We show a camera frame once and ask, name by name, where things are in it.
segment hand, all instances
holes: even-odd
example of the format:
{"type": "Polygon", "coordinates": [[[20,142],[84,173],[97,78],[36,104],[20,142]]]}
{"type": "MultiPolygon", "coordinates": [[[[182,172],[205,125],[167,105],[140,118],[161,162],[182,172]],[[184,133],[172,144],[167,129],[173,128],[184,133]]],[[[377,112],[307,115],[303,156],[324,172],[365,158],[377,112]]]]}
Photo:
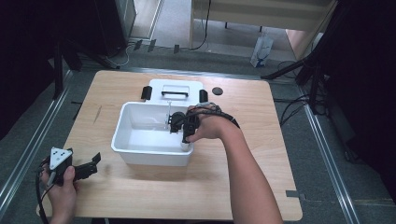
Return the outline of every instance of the hand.
{"type": "Polygon", "coordinates": [[[189,142],[196,142],[202,138],[216,139],[219,138],[223,140],[224,135],[228,133],[241,133],[242,131],[237,128],[229,120],[215,116],[215,115],[198,115],[200,120],[200,126],[194,135],[188,136],[186,138],[189,142]]]}
{"type": "MultiPolygon", "coordinates": [[[[49,174],[47,172],[48,166],[42,173],[41,181],[47,185],[49,174]]],[[[78,188],[77,183],[73,183],[75,177],[75,168],[73,166],[67,167],[64,172],[64,185],[55,185],[51,189],[47,189],[49,200],[52,205],[52,219],[53,223],[71,223],[76,212],[76,199],[78,188]]]]}

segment black handle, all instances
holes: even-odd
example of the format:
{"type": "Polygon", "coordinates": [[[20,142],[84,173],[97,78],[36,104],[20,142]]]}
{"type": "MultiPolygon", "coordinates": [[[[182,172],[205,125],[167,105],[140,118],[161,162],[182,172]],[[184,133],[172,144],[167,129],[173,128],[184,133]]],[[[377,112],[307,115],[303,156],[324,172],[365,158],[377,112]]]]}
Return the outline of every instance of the black handle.
{"type": "Polygon", "coordinates": [[[165,95],[165,94],[185,95],[186,97],[189,97],[189,93],[184,92],[184,91],[162,91],[161,94],[162,95],[165,95]]]}

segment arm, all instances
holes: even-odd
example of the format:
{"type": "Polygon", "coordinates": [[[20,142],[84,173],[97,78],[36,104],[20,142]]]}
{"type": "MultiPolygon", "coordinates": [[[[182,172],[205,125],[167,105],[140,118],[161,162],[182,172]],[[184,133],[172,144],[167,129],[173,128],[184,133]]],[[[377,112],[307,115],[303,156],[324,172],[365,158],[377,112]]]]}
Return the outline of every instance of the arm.
{"type": "Polygon", "coordinates": [[[234,223],[283,223],[275,196],[248,148],[242,131],[230,121],[200,115],[201,125],[188,141],[219,138],[227,154],[234,223]]]}

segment white plastic bin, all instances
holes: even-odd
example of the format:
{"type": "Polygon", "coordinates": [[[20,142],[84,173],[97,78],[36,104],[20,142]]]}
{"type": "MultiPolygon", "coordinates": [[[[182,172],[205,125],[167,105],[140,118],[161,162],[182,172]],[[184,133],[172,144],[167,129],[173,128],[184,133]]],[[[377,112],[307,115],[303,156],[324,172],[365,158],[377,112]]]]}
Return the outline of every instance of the white plastic bin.
{"type": "MultiPolygon", "coordinates": [[[[175,83],[180,84],[180,81],[174,80],[170,82],[163,80],[163,82],[165,87],[175,83]]],[[[202,87],[202,84],[196,86],[197,90],[194,92],[198,94],[199,88],[202,87]]],[[[152,102],[128,102],[122,106],[111,147],[115,152],[120,153],[126,163],[166,166],[186,166],[189,163],[194,150],[193,144],[189,144],[187,150],[183,150],[181,145],[183,130],[170,133],[166,121],[168,114],[172,115],[177,111],[186,113],[189,105],[199,103],[197,102],[199,98],[186,97],[183,100],[180,95],[176,95],[176,100],[172,101],[170,97],[172,96],[154,96],[152,98],[155,100],[152,102]]]]}

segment handheld controller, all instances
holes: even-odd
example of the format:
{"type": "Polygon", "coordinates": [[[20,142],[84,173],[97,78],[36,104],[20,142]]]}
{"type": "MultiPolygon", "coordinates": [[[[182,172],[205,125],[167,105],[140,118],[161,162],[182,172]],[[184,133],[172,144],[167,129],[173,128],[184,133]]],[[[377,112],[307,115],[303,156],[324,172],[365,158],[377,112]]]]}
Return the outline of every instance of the handheld controller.
{"type": "MultiPolygon", "coordinates": [[[[68,166],[72,165],[73,149],[69,148],[59,149],[53,147],[49,156],[49,182],[47,186],[57,184],[59,186],[64,184],[64,172],[68,166]]],[[[96,154],[92,161],[85,164],[75,166],[76,175],[74,181],[86,179],[90,175],[97,173],[96,164],[101,160],[100,153],[96,154]]]]}

